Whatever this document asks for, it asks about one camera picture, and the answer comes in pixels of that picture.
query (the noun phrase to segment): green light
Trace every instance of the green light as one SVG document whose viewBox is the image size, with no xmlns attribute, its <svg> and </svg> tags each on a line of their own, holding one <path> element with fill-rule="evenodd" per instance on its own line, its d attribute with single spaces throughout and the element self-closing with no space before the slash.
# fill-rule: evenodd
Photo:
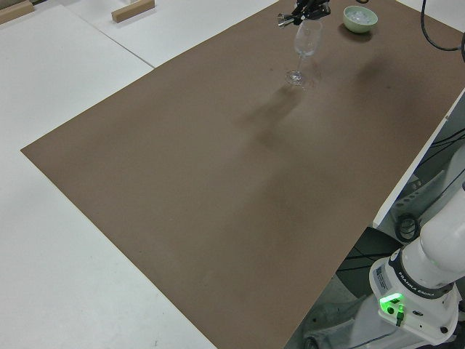
<svg viewBox="0 0 465 349">
<path fill-rule="evenodd" d="M 394 293 L 394 294 L 391 294 L 390 296 L 386 296 L 386 297 L 381 298 L 379 300 L 379 304 L 381 306 L 381 309 L 385 313 L 388 313 L 387 308 L 393 307 L 393 304 L 396 303 L 396 302 L 393 302 L 393 301 L 397 300 L 397 302 L 399 302 L 399 300 L 401 298 L 403 298 L 401 293 Z"/>
<path fill-rule="evenodd" d="M 402 295 L 401 293 L 394 293 L 394 294 L 391 294 L 390 296 L 386 296 L 386 297 L 383 297 L 379 300 L 380 303 L 388 303 L 392 300 L 396 300 L 398 298 L 402 298 Z"/>
</svg>

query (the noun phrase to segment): wine glass bowl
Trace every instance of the wine glass bowl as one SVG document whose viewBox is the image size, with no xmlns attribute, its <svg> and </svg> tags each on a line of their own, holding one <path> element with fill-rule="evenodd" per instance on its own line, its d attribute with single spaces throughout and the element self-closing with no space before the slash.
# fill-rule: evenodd
<svg viewBox="0 0 465 349">
<path fill-rule="evenodd" d="M 319 20 L 304 20 L 294 38 L 294 49 L 300 56 L 299 65 L 295 71 L 286 74 L 286 81 L 289 84 L 301 86 L 307 81 L 306 76 L 301 72 L 303 59 L 312 56 L 320 46 L 321 30 L 323 25 Z"/>
</svg>

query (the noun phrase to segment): bowl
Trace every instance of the bowl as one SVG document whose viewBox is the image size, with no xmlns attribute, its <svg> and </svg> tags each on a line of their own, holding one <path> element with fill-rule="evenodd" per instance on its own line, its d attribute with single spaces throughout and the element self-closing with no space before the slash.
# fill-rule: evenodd
<svg viewBox="0 0 465 349">
<path fill-rule="evenodd" d="M 378 22 L 376 13 L 361 6 L 349 6 L 344 10 L 344 25 L 353 33 L 367 33 Z"/>
</svg>

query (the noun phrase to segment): brown paper sheet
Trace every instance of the brown paper sheet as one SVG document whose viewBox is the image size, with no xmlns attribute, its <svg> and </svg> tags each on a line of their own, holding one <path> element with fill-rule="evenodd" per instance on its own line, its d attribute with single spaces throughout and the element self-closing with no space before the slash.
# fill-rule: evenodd
<svg viewBox="0 0 465 349">
<path fill-rule="evenodd" d="M 358 36 L 353 4 L 307 91 L 280 1 L 23 149 L 220 349 L 283 347 L 464 86 L 417 12 L 373 0 Z"/>
</svg>

